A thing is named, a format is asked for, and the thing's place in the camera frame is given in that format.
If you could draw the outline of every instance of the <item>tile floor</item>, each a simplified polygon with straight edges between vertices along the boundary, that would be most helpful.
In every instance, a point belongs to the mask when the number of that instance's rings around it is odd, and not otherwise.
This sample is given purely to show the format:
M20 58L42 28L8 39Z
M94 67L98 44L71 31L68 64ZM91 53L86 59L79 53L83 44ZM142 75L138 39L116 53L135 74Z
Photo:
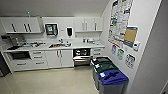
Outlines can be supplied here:
M0 78L0 94L99 94L92 69L76 67L15 72Z

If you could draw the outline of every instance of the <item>refrigerator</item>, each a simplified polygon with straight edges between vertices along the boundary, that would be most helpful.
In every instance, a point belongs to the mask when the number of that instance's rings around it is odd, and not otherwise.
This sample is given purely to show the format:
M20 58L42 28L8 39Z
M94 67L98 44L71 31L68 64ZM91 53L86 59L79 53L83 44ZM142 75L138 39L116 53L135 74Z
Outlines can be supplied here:
M8 73L11 73L8 65L6 64L1 52L0 52L0 77L6 76Z

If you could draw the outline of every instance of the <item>bin lid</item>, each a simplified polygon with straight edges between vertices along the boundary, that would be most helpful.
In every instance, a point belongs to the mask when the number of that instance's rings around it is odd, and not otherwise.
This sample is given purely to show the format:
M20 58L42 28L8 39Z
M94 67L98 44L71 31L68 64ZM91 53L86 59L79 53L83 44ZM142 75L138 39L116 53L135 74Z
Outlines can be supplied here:
M112 62L112 61L108 57L97 57L96 61L94 61L93 63L96 65L102 62Z
M107 70L118 70L118 67L116 67L112 62L103 62L94 65L94 68L98 73L107 71Z
M124 84L128 81L128 77L125 76L120 70L108 70L98 74L102 84Z

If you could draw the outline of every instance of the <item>countertop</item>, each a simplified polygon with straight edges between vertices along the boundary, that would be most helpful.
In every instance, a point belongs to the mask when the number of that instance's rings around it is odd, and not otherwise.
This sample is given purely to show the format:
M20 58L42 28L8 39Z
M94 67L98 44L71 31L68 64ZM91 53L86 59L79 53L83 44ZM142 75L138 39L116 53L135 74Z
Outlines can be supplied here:
M4 50L3 52L17 52L17 51L41 51L41 50L57 50L57 49L78 49L78 48L98 48L98 47L105 47L102 44L89 44L89 43L81 43L81 42L74 42L71 43L71 46L69 47L53 47L49 48L50 45L52 44L57 44L57 43L46 43L46 44L41 44L38 47L20 47L15 50Z

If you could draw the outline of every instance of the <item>recycling bin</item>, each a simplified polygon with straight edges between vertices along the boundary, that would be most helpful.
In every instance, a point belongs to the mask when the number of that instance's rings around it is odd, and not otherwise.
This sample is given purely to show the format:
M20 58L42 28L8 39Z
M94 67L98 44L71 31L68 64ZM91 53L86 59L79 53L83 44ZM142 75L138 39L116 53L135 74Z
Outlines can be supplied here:
M118 70L118 67L116 67L112 62L103 62L94 65L94 79L95 79L95 86L96 89L99 90L99 76L98 73L102 73L107 70Z
M103 62L112 62L108 57L97 57L95 60L92 59L92 69L93 69L93 79L95 81L95 76L98 76L97 73L95 73L94 65L103 63Z
M121 94L124 84L129 80L120 70L108 70L98 75L99 94Z

